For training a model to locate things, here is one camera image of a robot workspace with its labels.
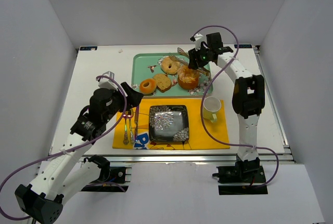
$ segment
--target bread slice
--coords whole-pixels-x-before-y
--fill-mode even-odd
[[[153,79],[157,83],[157,88],[162,93],[164,93],[165,91],[168,91],[172,87],[171,80],[170,80],[170,78],[168,77],[167,74],[156,74],[153,77]]]

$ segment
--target wall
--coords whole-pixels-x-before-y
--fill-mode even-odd
[[[286,0],[261,46],[292,153],[333,223],[333,0]]]
[[[75,47],[186,44],[208,24],[260,44],[284,0],[50,0]],[[222,31],[226,43],[232,35]]]
[[[0,0],[0,181],[47,155],[75,62],[75,49],[49,0]],[[13,177],[2,208],[22,217],[14,191],[36,167]],[[0,223],[13,223],[2,216]]]

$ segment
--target plate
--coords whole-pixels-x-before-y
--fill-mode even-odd
[[[133,59],[133,69],[132,69],[132,82],[131,86],[134,90],[140,91],[139,86],[143,80],[148,78],[153,78],[156,74],[165,74],[161,69],[161,63],[167,56],[176,56],[186,62],[189,60],[180,56],[178,53],[149,53],[149,54],[137,54]],[[206,69],[210,70],[209,64],[205,66]],[[171,80],[172,87],[162,93],[158,89],[154,91],[152,95],[145,95],[145,98],[154,97],[201,97],[207,85],[210,83],[211,78],[200,74],[199,84],[196,88],[192,90],[184,90],[178,85],[178,75],[174,74],[168,75]],[[208,94],[213,92],[213,86],[210,86]]]
[[[186,142],[189,139],[185,105],[159,105],[149,109],[149,139],[152,142]]]

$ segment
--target mug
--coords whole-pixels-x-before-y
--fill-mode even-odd
[[[221,101],[213,96],[207,97],[203,101],[203,117],[210,120],[212,123],[217,121],[216,113],[220,111],[222,107]]]

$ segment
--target green tray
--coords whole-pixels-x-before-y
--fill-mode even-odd
[[[136,91],[140,91],[139,86],[143,80],[152,78],[154,75],[162,73],[163,70],[160,67],[162,60],[167,56],[177,56],[178,58],[189,62],[187,58],[180,56],[178,53],[153,53],[153,54],[137,54],[133,58],[133,69],[132,69],[132,88]],[[205,66],[206,69],[210,70],[209,64]],[[173,96],[202,96],[207,85],[211,81],[211,78],[206,77],[201,74],[199,78],[199,85],[193,90],[184,90],[176,82],[178,81],[178,76],[169,74],[173,86],[168,91],[164,93],[156,89],[152,95],[147,95],[147,97],[173,97]],[[209,88],[208,94],[213,92],[213,86]]]

